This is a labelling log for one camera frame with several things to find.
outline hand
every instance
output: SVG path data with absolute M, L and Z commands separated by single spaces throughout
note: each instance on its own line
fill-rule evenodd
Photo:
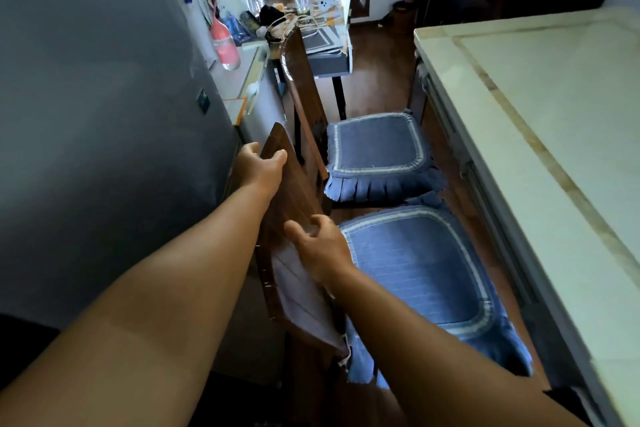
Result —
M 287 151 L 281 149 L 270 159 L 262 159 L 257 153 L 259 148 L 258 142 L 252 142 L 240 149 L 234 161 L 231 179 L 239 187 L 252 185 L 271 201 L 282 181 L 282 166 L 287 162 Z
M 331 289 L 331 281 L 340 271 L 355 267 L 347 240 L 331 218 L 314 214 L 311 222 L 319 227 L 317 233 L 308 234 L 296 221 L 284 224 L 285 235 L 296 246 L 300 260 L 311 277 Z

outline person's left hand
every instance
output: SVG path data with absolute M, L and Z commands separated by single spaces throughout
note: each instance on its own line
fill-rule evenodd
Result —
M 231 174 L 240 187 L 254 185 L 269 200 L 276 194 L 282 181 L 282 166 L 287 162 L 287 151 L 278 150 L 270 159 L 258 155 L 260 144 L 245 144 L 236 156 Z

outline person's right hand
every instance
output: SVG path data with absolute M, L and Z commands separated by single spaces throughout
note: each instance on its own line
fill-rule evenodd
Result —
M 300 223 L 290 220 L 284 232 L 296 246 L 300 260 L 314 280 L 325 287 L 346 268 L 355 267 L 347 240 L 331 218 L 314 214 L 311 222 L 318 226 L 317 233 L 308 234 Z

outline pink bottle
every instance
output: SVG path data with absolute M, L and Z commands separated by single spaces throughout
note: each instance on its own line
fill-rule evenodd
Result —
M 213 25 L 211 26 L 211 36 L 213 37 L 213 47 L 218 53 L 218 59 L 225 69 L 236 69 L 240 67 L 240 54 L 236 48 L 234 38 L 227 26 L 216 18 L 216 11 L 213 11 Z

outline chair seat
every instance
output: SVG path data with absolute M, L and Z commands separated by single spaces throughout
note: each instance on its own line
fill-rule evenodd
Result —
M 531 355 L 460 222 L 430 192 L 407 204 L 340 225 L 356 266 L 420 315 L 516 375 L 532 375 Z M 369 383 L 374 363 L 353 324 L 348 379 Z M 378 386 L 388 388 L 382 375 Z
M 333 201 L 402 201 L 446 186 L 409 110 L 330 123 L 327 138 Z

